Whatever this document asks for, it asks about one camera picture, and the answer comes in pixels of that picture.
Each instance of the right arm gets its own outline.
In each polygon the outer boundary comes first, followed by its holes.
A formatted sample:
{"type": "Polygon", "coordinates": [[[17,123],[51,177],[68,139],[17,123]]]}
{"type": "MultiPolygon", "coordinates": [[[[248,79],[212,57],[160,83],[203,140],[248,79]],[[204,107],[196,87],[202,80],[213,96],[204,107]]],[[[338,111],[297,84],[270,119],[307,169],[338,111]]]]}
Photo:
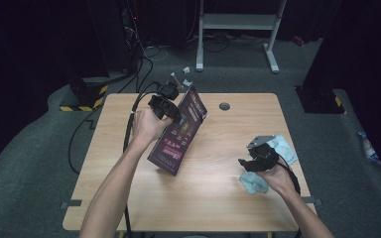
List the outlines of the right arm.
{"type": "MultiPolygon", "coordinates": [[[[280,158],[280,163],[285,164],[282,158],[280,158]]],[[[296,192],[290,175],[284,168],[275,166],[267,172],[257,172],[256,174],[281,195],[304,237],[333,237],[329,229],[296,192]]]]}

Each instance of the forearm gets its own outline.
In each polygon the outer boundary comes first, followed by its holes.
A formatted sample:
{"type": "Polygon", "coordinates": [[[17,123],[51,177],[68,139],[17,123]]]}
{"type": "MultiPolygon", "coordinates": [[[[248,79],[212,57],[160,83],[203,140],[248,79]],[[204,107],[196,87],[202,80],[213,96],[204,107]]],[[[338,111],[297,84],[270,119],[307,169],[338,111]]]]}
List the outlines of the forearm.
{"type": "Polygon", "coordinates": [[[80,237],[113,237],[126,207],[139,158],[147,147],[146,143],[131,142],[89,204],[80,237]]]}
{"type": "Polygon", "coordinates": [[[333,237],[329,229],[327,229],[323,222],[294,190],[282,192],[280,195],[292,212],[304,237],[333,237]]]}

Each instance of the human hand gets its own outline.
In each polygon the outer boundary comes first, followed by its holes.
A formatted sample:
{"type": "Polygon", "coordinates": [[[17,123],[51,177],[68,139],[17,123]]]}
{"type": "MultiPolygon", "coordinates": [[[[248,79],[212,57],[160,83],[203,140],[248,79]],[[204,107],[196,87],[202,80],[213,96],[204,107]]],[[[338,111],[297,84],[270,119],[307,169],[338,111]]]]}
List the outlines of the human hand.
{"type": "MultiPolygon", "coordinates": [[[[278,162],[284,166],[286,165],[286,162],[281,157],[278,162]]],[[[267,172],[257,172],[256,175],[264,179],[269,187],[280,195],[288,191],[296,191],[289,172],[279,165],[276,165],[267,172]]]]}
{"type": "Polygon", "coordinates": [[[134,139],[141,143],[150,144],[159,139],[166,127],[172,122],[173,119],[170,117],[160,120],[151,108],[137,111],[132,125],[134,139]]]}

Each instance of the blue cloth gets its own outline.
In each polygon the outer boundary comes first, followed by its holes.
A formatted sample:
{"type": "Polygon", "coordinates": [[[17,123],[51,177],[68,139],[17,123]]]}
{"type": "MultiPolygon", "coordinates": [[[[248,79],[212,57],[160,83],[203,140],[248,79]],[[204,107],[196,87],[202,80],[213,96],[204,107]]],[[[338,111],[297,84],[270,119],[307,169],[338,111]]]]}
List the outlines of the blue cloth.
{"type": "MultiPolygon", "coordinates": [[[[274,148],[287,164],[291,165],[298,159],[296,153],[282,135],[276,135],[274,139],[267,143],[271,148],[274,148]]],[[[239,180],[250,194],[255,194],[256,192],[267,193],[269,189],[264,179],[253,172],[245,172],[239,180]]]]}

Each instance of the yellow and black hazard tape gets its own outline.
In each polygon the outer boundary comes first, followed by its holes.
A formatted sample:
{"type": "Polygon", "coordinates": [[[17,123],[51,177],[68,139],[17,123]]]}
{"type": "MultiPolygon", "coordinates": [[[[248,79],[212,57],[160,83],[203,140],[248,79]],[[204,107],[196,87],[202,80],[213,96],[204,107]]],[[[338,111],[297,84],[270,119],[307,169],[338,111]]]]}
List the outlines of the yellow and black hazard tape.
{"type": "Polygon", "coordinates": [[[61,111],[93,111],[101,106],[104,99],[104,93],[107,91],[108,85],[101,87],[98,97],[92,105],[60,105],[61,111]]]}

